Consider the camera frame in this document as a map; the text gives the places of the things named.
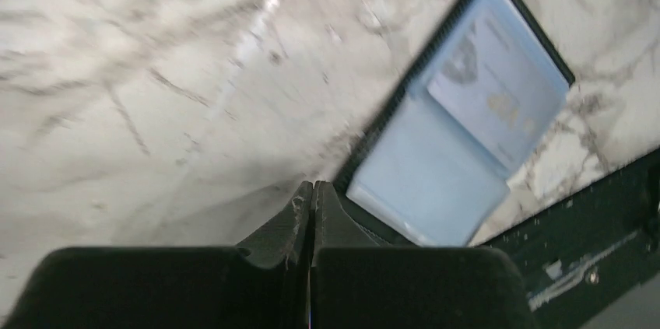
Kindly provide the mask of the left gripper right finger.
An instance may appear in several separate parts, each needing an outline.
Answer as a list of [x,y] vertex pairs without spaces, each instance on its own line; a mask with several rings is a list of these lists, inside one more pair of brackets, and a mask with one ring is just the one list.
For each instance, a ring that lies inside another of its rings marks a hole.
[[534,328],[518,269],[492,247],[379,244],[314,185],[313,328]]

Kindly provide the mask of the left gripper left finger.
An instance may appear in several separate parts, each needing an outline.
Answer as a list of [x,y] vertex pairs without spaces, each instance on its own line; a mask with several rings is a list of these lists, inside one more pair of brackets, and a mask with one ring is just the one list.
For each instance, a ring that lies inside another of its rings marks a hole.
[[7,328],[303,328],[313,185],[233,246],[67,247],[34,269]]

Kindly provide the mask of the black leather card holder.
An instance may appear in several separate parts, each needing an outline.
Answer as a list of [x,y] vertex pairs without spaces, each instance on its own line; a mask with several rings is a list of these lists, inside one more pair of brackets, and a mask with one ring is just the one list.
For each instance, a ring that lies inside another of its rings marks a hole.
[[574,73],[523,0],[455,0],[333,180],[344,210],[379,243],[467,245],[509,195],[507,182],[526,161],[508,174],[427,92],[453,38],[483,9],[519,37],[527,34],[568,91],[574,83]]

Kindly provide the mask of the white patterned card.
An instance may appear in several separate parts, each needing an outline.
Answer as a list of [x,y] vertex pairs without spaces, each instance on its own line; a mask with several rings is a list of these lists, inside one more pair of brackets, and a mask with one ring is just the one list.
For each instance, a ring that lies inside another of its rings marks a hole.
[[512,174],[563,106],[568,87],[528,35],[489,9],[443,53],[427,92]]

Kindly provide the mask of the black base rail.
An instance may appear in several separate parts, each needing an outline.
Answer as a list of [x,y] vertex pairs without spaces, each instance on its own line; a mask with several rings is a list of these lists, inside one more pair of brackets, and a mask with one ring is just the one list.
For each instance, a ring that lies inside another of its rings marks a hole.
[[515,263],[541,328],[579,328],[659,273],[659,151],[485,245]]

